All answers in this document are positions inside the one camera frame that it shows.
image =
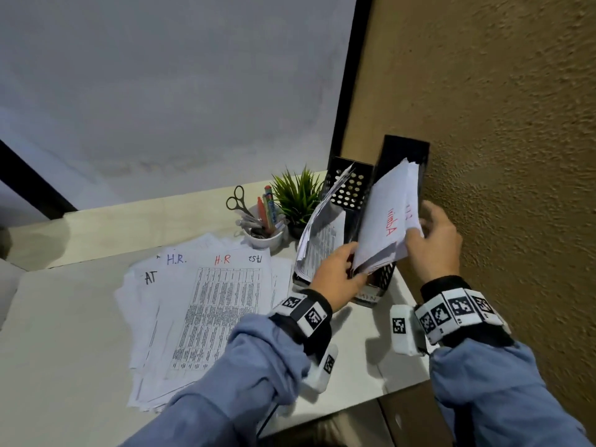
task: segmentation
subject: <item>green plant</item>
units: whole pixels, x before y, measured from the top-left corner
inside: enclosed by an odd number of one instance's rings
[[[288,221],[296,226],[305,225],[321,201],[323,182],[315,179],[312,171],[304,166],[302,174],[294,176],[286,168],[281,177],[273,176],[273,195]]]

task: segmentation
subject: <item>light blue sleeve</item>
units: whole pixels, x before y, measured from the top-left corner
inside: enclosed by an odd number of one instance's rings
[[[272,402],[294,403],[309,369],[301,345],[263,315],[245,315],[207,374],[123,447],[254,445]]]
[[[582,425],[540,377],[530,348],[496,348],[466,339],[431,355],[435,396],[453,431],[451,408],[469,405],[478,447],[592,446]]]

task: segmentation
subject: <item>black file organizer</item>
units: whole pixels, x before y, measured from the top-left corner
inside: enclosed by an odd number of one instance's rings
[[[383,149],[375,166],[341,157],[332,158],[325,177],[324,193],[331,189],[335,180],[349,165],[354,165],[350,178],[331,199],[332,204],[338,205],[346,211],[344,243],[358,240],[358,231],[362,219],[360,215],[366,208],[371,187],[391,169],[399,165],[404,158],[407,158],[410,162],[415,161],[420,165],[418,172],[418,194],[420,194],[422,177],[428,164],[429,149],[430,145],[427,142],[386,134],[383,140]],[[366,299],[357,297],[354,298],[354,302],[369,308],[374,307],[389,287],[394,269],[395,264],[392,263],[372,273],[363,289]],[[296,273],[293,275],[293,281],[298,286],[309,285]]]

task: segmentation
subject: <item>hand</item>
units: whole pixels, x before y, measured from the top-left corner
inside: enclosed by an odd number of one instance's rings
[[[333,312],[344,307],[367,283],[367,275],[364,273],[352,279],[347,278],[346,270],[352,266],[349,257],[357,246],[358,243],[353,241],[337,248],[321,262],[310,284],[311,289],[316,290],[329,301]]]
[[[424,284],[443,276],[459,276],[461,235],[441,207],[423,201],[422,208],[430,215],[430,222],[420,220],[429,230],[427,238],[418,229],[406,232],[406,248],[416,274]]]

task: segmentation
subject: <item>white desk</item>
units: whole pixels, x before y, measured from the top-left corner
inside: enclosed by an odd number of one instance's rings
[[[256,197],[263,186],[259,182],[245,189]],[[3,445],[116,445],[152,418],[126,407],[130,333],[113,291],[131,263],[151,255],[151,250],[134,248],[165,244],[163,239],[187,240],[207,231],[233,235],[235,215],[223,208],[228,193],[230,189],[174,196],[175,203],[167,201],[172,198],[134,202],[73,213],[60,220],[62,227],[50,222],[18,229],[9,260],[17,257],[30,269],[42,268],[43,262],[63,266],[24,274],[0,331]],[[215,199],[216,206],[200,209]],[[76,235],[61,237],[64,225]],[[35,238],[60,247],[39,250],[36,259],[34,249],[43,244],[37,245]],[[280,253],[294,254],[292,249]],[[413,303],[397,270],[390,295]],[[339,357],[327,391],[316,401],[299,398],[289,416],[269,423],[269,431],[428,379],[427,360],[389,351],[390,295],[375,310],[350,304],[336,315],[343,320],[333,340]]]

